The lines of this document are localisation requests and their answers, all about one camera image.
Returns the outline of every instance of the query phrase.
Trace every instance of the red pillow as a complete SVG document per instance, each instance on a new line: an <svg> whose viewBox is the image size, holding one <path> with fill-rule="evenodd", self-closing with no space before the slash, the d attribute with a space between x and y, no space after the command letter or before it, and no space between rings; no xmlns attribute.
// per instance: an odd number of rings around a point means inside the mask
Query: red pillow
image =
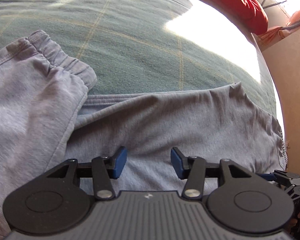
<svg viewBox="0 0 300 240"><path fill-rule="evenodd" d="M257 0L216 0L220 6L239 18L256 35L268 30L268 17Z"/></svg>

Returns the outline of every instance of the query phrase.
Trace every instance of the gray clothing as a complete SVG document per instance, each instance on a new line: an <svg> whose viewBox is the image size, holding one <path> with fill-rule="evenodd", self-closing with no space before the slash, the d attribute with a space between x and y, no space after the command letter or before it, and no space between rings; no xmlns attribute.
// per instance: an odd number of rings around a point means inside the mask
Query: gray clothing
<svg viewBox="0 0 300 240"><path fill-rule="evenodd" d="M88 162L128 148L119 190L181 190L173 146L208 162L230 158L253 172L285 169L278 121L241 83L211 90L89 95L93 70L43 31L0 50L0 239L14 189L67 158ZM89 181L82 188L91 193ZM216 187L208 180L205 193Z"/></svg>

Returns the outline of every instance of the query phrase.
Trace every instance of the green bedspread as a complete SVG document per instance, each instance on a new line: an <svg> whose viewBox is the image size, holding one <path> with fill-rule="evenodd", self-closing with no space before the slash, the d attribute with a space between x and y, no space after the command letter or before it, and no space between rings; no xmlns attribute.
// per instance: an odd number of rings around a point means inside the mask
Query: green bedspread
<svg viewBox="0 0 300 240"><path fill-rule="evenodd" d="M254 103L276 115L272 80L251 34L198 0L0 0L0 48L38 29L94 69L90 94L241 81Z"/></svg>

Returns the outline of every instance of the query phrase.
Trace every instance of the orange curtain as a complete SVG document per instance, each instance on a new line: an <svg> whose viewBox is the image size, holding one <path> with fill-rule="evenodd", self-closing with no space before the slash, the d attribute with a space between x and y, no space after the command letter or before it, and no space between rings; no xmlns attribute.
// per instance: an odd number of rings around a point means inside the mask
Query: orange curtain
<svg viewBox="0 0 300 240"><path fill-rule="evenodd" d="M286 26L290 26L300 22L300 10L296 11ZM260 41L263 45L268 45L271 41L274 40L276 36L279 36L281 39L289 36L291 33L295 32L296 30L300 29L300 25L291 29L291 30L282 30L282 26L272 27L266 33L259 35Z"/></svg>

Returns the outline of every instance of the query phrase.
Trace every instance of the curtain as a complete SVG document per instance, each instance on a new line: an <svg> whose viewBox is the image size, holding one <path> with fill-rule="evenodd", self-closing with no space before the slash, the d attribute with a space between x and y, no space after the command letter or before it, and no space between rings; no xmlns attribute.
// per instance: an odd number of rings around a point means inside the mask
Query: curtain
<svg viewBox="0 0 300 240"><path fill-rule="evenodd" d="M282 40L298 29L300 29L300 10L296 11L291 16L286 26L272 27L266 33L261 34L258 37L260 38L261 43L266 46L275 38L278 38L278 36L279 40Z"/></svg>

